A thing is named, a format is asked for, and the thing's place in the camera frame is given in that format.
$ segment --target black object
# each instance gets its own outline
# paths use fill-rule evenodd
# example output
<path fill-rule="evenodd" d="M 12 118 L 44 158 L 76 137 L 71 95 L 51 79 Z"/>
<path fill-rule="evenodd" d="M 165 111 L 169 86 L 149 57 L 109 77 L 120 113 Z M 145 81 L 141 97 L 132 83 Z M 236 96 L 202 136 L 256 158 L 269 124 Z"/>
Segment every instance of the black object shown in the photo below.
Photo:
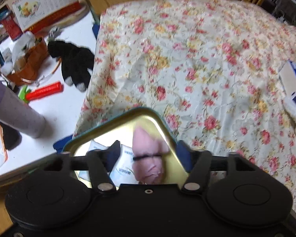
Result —
<path fill-rule="evenodd" d="M 117 191 L 107 170 L 119 152 L 115 142 L 83 157 L 60 154 L 48 168 L 58 171 L 36 170 L 21 180 L 6 196 L 14 225 L 1 237 L 296 236 L 289 190 L 237 154 L 212 156 L 179 141 L 176 153 L 193 166 L 182 188 L 122 184 Z M 92 189 L 69 169 L 89 170 Z M 211 171 L 227 176 L 209 186 Z"/>
<path fill-rule="evenodd" d="M 20 144 L 21 135 L 12 127 L 0 122 L 2 127 L 3 143 L 7 150 L 12 150 Z"/>
<path fill-rule="evenodd" d="M 50 41 L 47 45 L 51 57 L 61 57 L 62 77 L 69 86 L 84 92 L 90 82 L 88 69 L 93 70 L 94 54 L 85 47 L 77 47 L 64 41 Z"/>

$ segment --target screw hole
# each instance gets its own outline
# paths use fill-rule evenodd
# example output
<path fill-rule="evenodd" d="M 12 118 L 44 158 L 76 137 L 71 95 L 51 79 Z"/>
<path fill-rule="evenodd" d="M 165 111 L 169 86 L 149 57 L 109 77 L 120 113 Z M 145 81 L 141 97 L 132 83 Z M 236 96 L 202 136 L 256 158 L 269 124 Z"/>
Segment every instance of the screw hole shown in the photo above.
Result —
<path fill-rule="evenodd" d="M 152 193 L 153 193 L 153 190 L 151 190 L 151 189 L 147 189 L 147 190 L 145 190 L 145 193 L 147 193 L 147 194 L 152 194 Z"/>

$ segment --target floral tablecloth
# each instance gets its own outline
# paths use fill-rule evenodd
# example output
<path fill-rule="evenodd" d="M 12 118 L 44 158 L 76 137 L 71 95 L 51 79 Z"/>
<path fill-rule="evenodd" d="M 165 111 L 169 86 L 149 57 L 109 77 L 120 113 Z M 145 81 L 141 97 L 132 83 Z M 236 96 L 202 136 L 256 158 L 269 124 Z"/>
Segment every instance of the floral tablecloth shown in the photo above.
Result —
<path fill-rule="evenodd" d="M 285 184 L 296 211 L 296 135 L 278 69 L 296 28 L 232 0 L 144 0 L 102 15 L 75 134 L 124 111 L 157 111 L 178 140 L 235 151 Z"/>

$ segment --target black elastic band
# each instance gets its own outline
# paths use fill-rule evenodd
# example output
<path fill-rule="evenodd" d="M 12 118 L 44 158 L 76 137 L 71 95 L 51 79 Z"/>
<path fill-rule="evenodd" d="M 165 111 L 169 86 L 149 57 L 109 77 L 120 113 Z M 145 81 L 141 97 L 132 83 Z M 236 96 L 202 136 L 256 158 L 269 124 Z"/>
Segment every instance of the black elastic band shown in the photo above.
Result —
<path fill-rule="evenodd" d="M 142 159 L 145 159 L 145 158 L 152 158 L 152 157 L 161 157 L 161 155 L 156 154 L 156 155 L 143 155 L 143 156 L 140 156 L 140 157 L 133 157 L 133 161 L 139 161 L 139 160 L 142 160 Z"/>

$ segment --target pink object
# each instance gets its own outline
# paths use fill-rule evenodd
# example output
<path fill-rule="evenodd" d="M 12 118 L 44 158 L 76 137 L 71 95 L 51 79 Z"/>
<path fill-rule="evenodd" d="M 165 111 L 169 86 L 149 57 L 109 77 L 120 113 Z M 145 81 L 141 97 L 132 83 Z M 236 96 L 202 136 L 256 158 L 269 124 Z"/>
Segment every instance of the pink object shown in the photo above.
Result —
<path fill-rule="evenodd" d="M 133 163 L 133 171 L 137 181 L 146 184 L 158 184 L 162 180 L 163 165 L 160 156 L 169 151 L 169 147 L 162 139 L 151 137 L 141 127 L 136 127 L 133 134 L 134 157 L 148 155 L 150 157 L 136 160 Z"/>

